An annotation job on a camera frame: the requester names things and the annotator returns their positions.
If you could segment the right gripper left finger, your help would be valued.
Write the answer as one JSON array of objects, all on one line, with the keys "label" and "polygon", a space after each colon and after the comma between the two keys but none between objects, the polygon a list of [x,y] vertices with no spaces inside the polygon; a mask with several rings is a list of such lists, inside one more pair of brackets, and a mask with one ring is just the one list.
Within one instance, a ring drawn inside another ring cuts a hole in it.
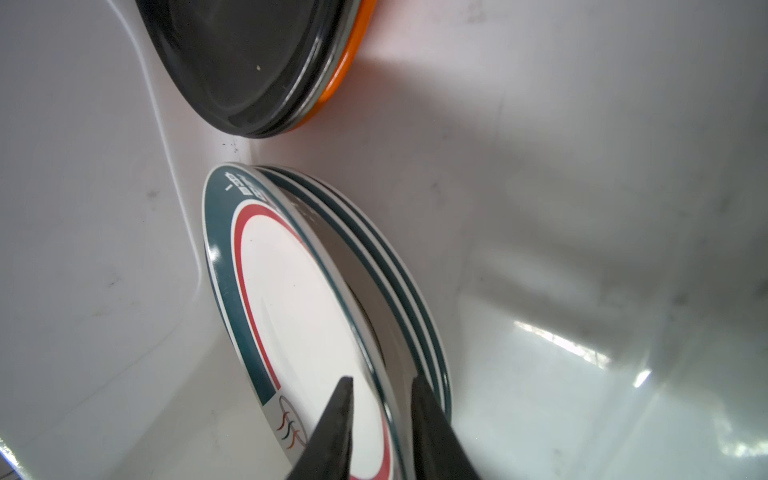
[{"label": "right gripper left finger", "polygon": [[341,377],[287,480],[348,480],[354,414],[353,378]]}]

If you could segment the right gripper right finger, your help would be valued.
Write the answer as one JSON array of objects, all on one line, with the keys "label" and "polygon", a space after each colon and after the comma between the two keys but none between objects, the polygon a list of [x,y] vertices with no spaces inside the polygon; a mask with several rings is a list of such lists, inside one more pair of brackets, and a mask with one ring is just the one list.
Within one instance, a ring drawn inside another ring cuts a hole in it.
[{"label": "right gripper right finger", "polygon": [[423,376],[413,379],[410,415],[418,480],[480,479]]}]

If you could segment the white plate green red rim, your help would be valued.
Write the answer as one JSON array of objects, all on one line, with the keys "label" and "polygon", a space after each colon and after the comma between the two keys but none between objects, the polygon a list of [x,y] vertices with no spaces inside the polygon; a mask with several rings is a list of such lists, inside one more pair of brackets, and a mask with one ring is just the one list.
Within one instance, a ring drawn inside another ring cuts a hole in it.
[{"label": "white plate green red rim", "polygon": [[353,381],[350,475],[408,477],[401,416],[350,288],[294,204],[264,174],[214,167],[202,197],[212,289],[237,356],[291,463],[338,381]]}]

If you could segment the white plate dark lettered rim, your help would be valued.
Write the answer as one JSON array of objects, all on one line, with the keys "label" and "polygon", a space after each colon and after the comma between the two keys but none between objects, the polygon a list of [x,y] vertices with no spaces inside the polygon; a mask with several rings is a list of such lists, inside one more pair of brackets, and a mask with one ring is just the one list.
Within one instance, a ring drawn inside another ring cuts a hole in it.
[{"label": "white plate dark lettered rim", "polygon": [[400,327],[406,344],[416,352],[415,359],[421,363],[417,371],[427,376],[430,385],[436,389],[446,418],[451,419],[453,391],[443,343],[422,292],[388,239],[357,205],[334,187],[297,170],[278,166],[270,169],[290,180],[292,187],[302,195],[314,195],[325,205],[322,214],[330,221],[346,226],[369,252],[382,279],[388,282],[402,307],[404,319]]}]

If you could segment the white plate black line pattern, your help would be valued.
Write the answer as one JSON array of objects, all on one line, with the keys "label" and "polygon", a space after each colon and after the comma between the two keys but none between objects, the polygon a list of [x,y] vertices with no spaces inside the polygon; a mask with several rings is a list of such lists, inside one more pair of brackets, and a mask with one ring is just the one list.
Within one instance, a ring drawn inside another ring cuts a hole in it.
[{"label": "white plate black line pattern", "polygon": [[[425,374],[417,371],[421,363],[415,359],[416,352],[406,344],[406,337],[400,327],[404,312],[390,285],[382,279],[381,271],[369,252],[351,235],[351,231],[322,214],[324,204],[312,194],[302,195],[292,187],[290,180],[272,171],[271,167],[262,166],[260,171],[296,204],[325,245],[368,321],[399,408],[404,412],[409,411],[413,379],[423,376],[429,385],[430,382]],[[442,408],[436,389],[430,387]]]}]

